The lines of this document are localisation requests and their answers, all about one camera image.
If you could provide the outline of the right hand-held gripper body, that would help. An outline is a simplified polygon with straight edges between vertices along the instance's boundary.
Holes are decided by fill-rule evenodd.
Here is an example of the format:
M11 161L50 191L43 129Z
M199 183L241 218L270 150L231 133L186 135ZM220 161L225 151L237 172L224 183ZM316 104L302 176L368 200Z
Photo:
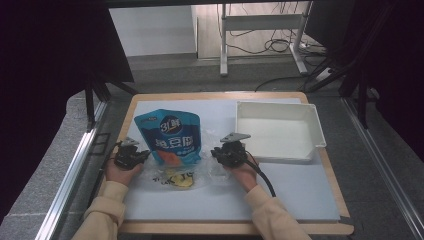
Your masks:
M222 151L219 156L225 159L223 166L237 168L247 161L246 150L241 141L248 138L249 134L230 133L220 140L222 146L214 149L219 148Z

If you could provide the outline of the pale grey table mat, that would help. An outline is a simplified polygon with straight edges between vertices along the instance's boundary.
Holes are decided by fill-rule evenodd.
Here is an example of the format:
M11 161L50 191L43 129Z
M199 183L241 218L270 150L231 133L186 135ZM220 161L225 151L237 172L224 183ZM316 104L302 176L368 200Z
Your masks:
M244 191L211 156L231 132L245 134L247 150L258 161L258 182L274 191L296 219L336 221L340 217L321 151L326 146L317 109L296 98L139 101L130 118L158 109L191 112L202 129L202 163L194 184L171 187L148 159L125 199L126 217L146 221L248 221Z

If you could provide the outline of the white plastic bin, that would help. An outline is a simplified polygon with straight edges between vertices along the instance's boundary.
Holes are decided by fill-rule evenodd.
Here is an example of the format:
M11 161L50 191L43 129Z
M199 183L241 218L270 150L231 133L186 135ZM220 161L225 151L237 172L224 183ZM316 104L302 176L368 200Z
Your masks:
M259 161L307 164L327 143L313 104L238 102L236 131Z

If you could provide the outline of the person's right hand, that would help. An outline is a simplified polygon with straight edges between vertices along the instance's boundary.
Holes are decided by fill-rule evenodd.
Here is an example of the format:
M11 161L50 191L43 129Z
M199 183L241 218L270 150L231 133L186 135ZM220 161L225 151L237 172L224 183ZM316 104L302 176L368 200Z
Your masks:
M237 168L225 167L225 170L235 177L245 192L251 191L258 185L256 180L257 172L247 163Z

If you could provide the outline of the dark curtain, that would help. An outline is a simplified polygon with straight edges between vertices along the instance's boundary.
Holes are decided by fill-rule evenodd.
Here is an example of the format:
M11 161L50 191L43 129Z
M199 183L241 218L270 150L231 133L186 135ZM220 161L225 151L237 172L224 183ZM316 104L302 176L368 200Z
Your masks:
M132 81L105 0L0 0L0 220L90 81Z
M306 34L347 71L339 94L376 107L424 161L424 0L315 0Z

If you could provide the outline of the aluminium rail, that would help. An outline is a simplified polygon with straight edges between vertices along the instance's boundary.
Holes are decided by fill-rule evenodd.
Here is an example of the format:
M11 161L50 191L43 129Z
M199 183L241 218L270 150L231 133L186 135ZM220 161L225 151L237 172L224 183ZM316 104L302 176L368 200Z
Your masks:
M64 175L63 181L59 186L56 196L34 240L51 240L60 222L61 215L72 193L75 181L79 176L97 130L98 123L94 123L94 127L83 134L67 172Z
M424 240L424 220L418 213L417 208L406 194L394 172L389 166L381 149L375 142L371 132L366 129L357 117L357 110L354 104L346 98L341 99L355 129L357 130L362 142L364 143L373 163L379 171L385 182L392 198L397 204L402 216L410 228L416 240Z

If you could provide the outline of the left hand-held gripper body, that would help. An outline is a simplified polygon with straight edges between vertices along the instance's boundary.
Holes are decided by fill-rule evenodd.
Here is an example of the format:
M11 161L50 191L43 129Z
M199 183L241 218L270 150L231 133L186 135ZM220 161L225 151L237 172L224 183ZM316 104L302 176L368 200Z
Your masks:
M114 163L116 166L123 170L131 170L135 167L136 161L139 159L138 156L138 142L132 138L125 138L123 141L120 141L118 146L118 151L115 154Z

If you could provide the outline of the wooden table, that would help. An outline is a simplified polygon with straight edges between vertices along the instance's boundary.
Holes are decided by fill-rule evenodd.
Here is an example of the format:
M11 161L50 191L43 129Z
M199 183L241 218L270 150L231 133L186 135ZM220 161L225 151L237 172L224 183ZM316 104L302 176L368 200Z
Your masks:
M238 102L307 104L301 92L205 92L138 94L131 100L119 137L141 141L134 117L156 109L199 115L201 126L223 137L236 129ZM264 163L278 198L311 235L350 235L354 224L325 148L310 164ZM161 235L256 235L244 190L228 186L160 193L135 180L125 198L125 220L119 231Z

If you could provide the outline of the white metal desk frame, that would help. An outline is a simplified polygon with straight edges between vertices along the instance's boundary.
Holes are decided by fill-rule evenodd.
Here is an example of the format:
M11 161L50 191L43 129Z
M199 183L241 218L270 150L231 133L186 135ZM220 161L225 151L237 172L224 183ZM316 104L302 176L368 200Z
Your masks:
M226 5L221 5L219 15L221 27L221 50L220 50L220 75L228 75L227 35L228 31L245 30L296 30L296 38L289 44L290 52L301 75L307 74L307 68L300 56L299 46L307 24L312 1L308 1L301 14L285 15L252 15L252 16L228 16Z

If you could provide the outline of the clear plastic bag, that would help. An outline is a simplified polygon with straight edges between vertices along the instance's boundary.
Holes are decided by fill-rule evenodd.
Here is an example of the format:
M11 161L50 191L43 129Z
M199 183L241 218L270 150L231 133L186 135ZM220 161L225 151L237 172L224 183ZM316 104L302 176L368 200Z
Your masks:
M152 157L145 162L140 179L151 191L188 191L208 185L229 183L230 174L212 157L220 145L215 130L201 129L200 160L187 166L159 165Z

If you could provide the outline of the blue snack pouch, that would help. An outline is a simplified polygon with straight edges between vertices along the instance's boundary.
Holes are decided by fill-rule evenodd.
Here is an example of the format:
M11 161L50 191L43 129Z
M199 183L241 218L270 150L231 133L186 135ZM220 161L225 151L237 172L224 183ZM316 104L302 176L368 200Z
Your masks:
M200 117L194 113L158 109L134 118L159 165L197 164L201 150Z

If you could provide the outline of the person's left hand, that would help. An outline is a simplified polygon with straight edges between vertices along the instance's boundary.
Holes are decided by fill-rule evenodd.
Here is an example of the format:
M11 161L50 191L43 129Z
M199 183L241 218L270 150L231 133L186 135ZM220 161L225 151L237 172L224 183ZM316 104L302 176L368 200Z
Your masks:
M105 176L107 181L114 181L128 186L133 177L141 172L142 164L137 164L131 170L122 170L115 165L114 160L110 159L106 165Z

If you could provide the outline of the black metal stand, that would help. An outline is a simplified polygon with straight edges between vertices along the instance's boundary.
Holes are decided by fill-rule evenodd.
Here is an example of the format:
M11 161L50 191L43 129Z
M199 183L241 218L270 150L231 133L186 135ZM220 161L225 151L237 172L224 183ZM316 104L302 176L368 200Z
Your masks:
M96 124L95 110L94 110L94 95L101 102L108 102L111 98L111 93L107 87L110 83L119 89L134 96L138 94L138 91L127 84L114 80L106 76L96 76L93 72L88 72L85 81L85 99L86 99L86 113L87 113L87 131L90 132L94 129Z
M339 94L342 97L350 97L354 90L358 89L357 118L365 129L368 128L366 121L367 85L366 72L355 67L346 75L339 88Z

